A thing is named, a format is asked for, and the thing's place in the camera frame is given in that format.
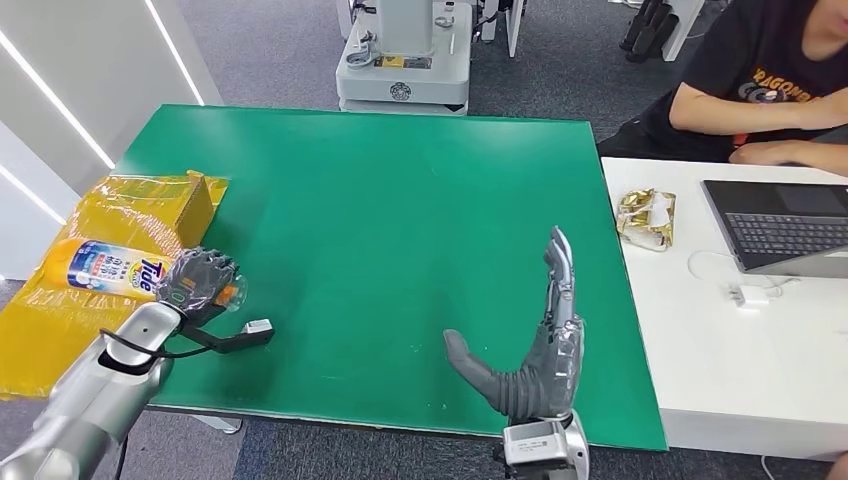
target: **laptop keyboard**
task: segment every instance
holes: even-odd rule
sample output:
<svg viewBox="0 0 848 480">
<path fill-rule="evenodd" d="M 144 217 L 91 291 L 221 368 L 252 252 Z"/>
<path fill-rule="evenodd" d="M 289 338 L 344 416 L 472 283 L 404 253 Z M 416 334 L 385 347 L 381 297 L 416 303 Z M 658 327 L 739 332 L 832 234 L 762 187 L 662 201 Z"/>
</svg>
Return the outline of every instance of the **laptop keyboard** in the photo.
<svg viewBox="0 0 848 480">
<path fill-rule="evenodd" d="M 745 253 L 807 255 L 848 245 L 848 218 L 727 213 Z"/>
</svg>

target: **white wall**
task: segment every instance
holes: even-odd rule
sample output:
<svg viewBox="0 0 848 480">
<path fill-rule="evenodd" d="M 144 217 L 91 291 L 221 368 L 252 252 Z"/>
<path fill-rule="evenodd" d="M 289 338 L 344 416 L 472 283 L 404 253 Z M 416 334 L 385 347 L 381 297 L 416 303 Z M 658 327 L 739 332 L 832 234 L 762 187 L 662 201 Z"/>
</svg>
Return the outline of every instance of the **white wall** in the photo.
<svg viewBox="0 0 848 480">
<path fill-rule="evenodd" d="M 29 278 L 62 224 L 15 187 L 26 185 L 59 217 L 67 218 L 79 195 L 0 122 L 0 275 Z"/>
<path fill-rule="evenodd" d="M 0 0 L 0 32 L 115 163 L 163 103 L 221 97 L 174 0 Z M 109 168 L 0 48 L 0 166 L 61 217 Z M 0 176 L 0 275 L 25 279 L 60 223 Z"/>
<path fill-rule="evenodd" d="M 173 0 L 153 5 L 205 103 L 221 103 Z M 197 103 L 144 0 L 0 0 L 0 31 L 113 161 L 159 105 Z M 108 173 L 2 50 L 0 79 L 0 121 L 71 188 Z"/>
</svg>

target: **green mat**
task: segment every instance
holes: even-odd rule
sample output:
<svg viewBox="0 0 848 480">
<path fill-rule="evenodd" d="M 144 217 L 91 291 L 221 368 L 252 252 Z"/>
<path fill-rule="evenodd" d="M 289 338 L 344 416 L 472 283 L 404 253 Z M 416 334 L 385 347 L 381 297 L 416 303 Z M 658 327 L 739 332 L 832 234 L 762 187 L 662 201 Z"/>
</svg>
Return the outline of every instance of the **green mat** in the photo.
<svg viewBox="0 0 848 480">
<path fill-rule="evenodd" d="M 558 224 L 586 319 L 589 441 L 666 448 L 587 123 L 164 106 L 116 173 L 186 169 L 232 179 L 203 244 L 250 284 L 208 329 L 269 318 L 276 336 L 178 360 L 155 404 L 497 435 L 504 418 L 453 372 L 441 332 L 516 368 Z"/>
</svg>

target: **led light strip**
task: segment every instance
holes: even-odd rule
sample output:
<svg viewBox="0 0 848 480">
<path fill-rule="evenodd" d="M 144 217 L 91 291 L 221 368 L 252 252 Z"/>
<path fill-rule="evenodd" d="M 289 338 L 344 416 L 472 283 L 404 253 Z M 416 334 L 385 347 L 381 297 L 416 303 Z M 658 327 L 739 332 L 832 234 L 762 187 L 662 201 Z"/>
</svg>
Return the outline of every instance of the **led light strip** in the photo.
<svg viewBox="0 0 848 480">
<path fill-rule="evenodd" d="M 41 76 L 35 71 L 35 69 L 32 68 L 32 65 L 30 65 L 29 62 L 26 61 L 23 55 L 21 55 L 21 52 L 19 52 L 18 49 L 15 48 L 14 45 L 12 45 L 12 42 L 10 42 L 8 38 L 6 38 L 6 35 L 3 34 L 2 31 L 0 31 L 0 45 L 3 46 L 3 48 L 12 57 L 12 60 L 14 60 L 15 63 L 17 63 L 18 66 L 21 67 L 24 73 L 29 76 L 30 80 L 32 80 L 32 82 L 38 87 L 38 89 L 41 90 L 41 93 L 43 93 L 44 96 L 46 96 L 47 99 L 50 100 L 50 103 L 52 103 L 53 106 L 56 107 L 57 110 L 59 110 L 59 113 L 61 113 L 62 116 L 65 117 L 65 120 L 67 120 L 68 123 L 70 123 L 71 126 L 74 127 L 74 130 L 76 130 L 79 136 L 82 137 L 82 139 L 85 141 L 85 143 L 87 143 L 88 146 L 91 147 L 92 150 L 94 150 L 94 153 L 96 153 L 97 156 L 100 157 L 100 160 L 103 160 L 103 163 L 105 163 L 106 166 L 110 169 L 115 168 L 115 162 L 113 162 L 112 159 L 109 158 L 109 155 L 106 155 L 106 152 L 104 152 L 103 149 L 100 148 L 100 145 L 98 145 L 97 142 L 94 141 L 94 138 L 92 138 L 91 135 L 89 135 L 88 131 L 83 128 L 82 124 L 79 123 L 77 117 L 75 117 L 74 114 L 71 113 L 70 110 L 68 110 L 68 107 L 66 107 L 65 104 L 62 103 L 61 100 L 59 100 L 59 97 L 57 97 L 56 94 L 53 93 L 53 90 L 51 90 L 50 87 L 47 86 Z"/>
<path fill-rule="evenodd" d="M 10 171 L 6 170 L 6 169 L 3 167 L 3 165 L 0 165 L 0 175 L 2 175 L 3 177 L 5 177 L 5 178 L 6 178 L 6 180 L 8 180 L 8 181 L 9 181 L 12 185 L 14 185 L 14 186 L 15 186 L 18 190 L 20 190 L 20 191 L 21 191 L 24 195 L 26 195 L 27 197 L 29 197 L 29 199 L 30 199 L 30 200 L 32 200 L 32 201 L 33 201 L 36 205 L 38 205 L 38 208 L 40 208 L 40 209 L 44 210 L 44 213 L 46 213 L 47 215 L 50 215 L 50 217 L 51 217 L 53 220 L 56 220 L 57 222 L 59 222 L 59 223 L 60 223 L 60 224 L 62 224 L 62 225 L 64 225 L 64 224 L 65 224 L 65 219 L 64 219 L 64 218 L 62 218 L 62 217 L 61 217 L 58 213 L 56 213 L 56 211 L 55 211 L 55 210 L 53 210 L 52 208 L 50 208 L 50 206 L 49 206 L 49 205 L 47 205 L 46 203 L 44 203 L 44 200 L 42 200 L 42 199 L 38 198 L 38 195 L 36 195 L 36 194 L 35 194 L 32 190 L 30 190 L 29 188 L 27 188 L 27 186 L 26 186 L 26 185 L 24 185 L 24 184 L 23 184 L 23 182 L 21 182 L 21 181 L 20 181 L 20 180 L 18 180 L 18 179 L 17 179 L 14 175 L 12 175 L 12 173 L 11 173 Z"/>
<path fill-rule="evenodd" d="M 165 30 L 165 24 L 162 23 L 162 19 L 159 18 L 159 12 L 157 12 L 156 8 L 153 6 L 153 1 L 144 0 L 144 4 L 147 5 L 147 9 L 150 10 L 150 15 L 153 16 L 153 21 L 156 22 L 156 26 L 159 27 L 159 32 L 162 34 L 162 38 L 165 39 L 165 43 L 168 44 L 168 48 L 171 50 L 171 55 L 174 56 L 177 66 L 179 66 L 180 71 L 183 72 L 183 77 L 185 77 L 186 83 L 188 83 L 188 87 L 191 89 L 191 93 L 194 94 L 194 98 L 197 99 L 197 104 L 200 106 L 206 105 L 203 102 L 203 98 L 200 96 L 200 92 L 197 91 L 197 86 L 194 84 L 194 80 L 192 80 L 191 75 L 188 74 L 188 69 L 186 68 L 185 63 L 183 63 L 180 53 L 177 52 L 177 47 L 174 46 L 171 36 L 168 35 L 168 31 Z"/>
</svg>

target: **robotic arm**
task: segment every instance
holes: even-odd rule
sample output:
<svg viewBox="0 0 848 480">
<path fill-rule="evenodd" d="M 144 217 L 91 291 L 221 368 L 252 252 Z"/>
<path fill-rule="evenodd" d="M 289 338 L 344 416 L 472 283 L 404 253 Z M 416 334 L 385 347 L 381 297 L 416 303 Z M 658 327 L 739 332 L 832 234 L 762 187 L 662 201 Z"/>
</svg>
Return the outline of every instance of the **robotic arm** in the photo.
<svg viewBox="0 0 848 480">
<path fill-rule="evenodd" d="M 574 395 L 583 360 L 583 319 L 574 311 L 571 247 L 554 227 L 544 254 L 548 264 L 545 314 L 521 367 L 496 372 L 469 352 L 456 330 L 445 330 L 448 360 L 495 410 L 504 429 L 507 474 L 515 478 L 589 478 L 589 449 Z"/>
<path fill-rule="evenodd" d="M 250 322 L 248 333 L 228 339 L 199 330 L 224 311 L 215 300 L 237 272 L 215 250 L 184 252 L 160 282 L 157 301 L 142 305 L 117 332 L 101 330 L 62 375 L 33 433 L 0 462 L 0 480 L 90 478 L 106 452 L 126 440 L 174 358 L 267 343 L 274 333 L 267 321 Z M 204 347 L 187 354 L 162 349 L 171 335 L 186 332 Z"/>
</svg>

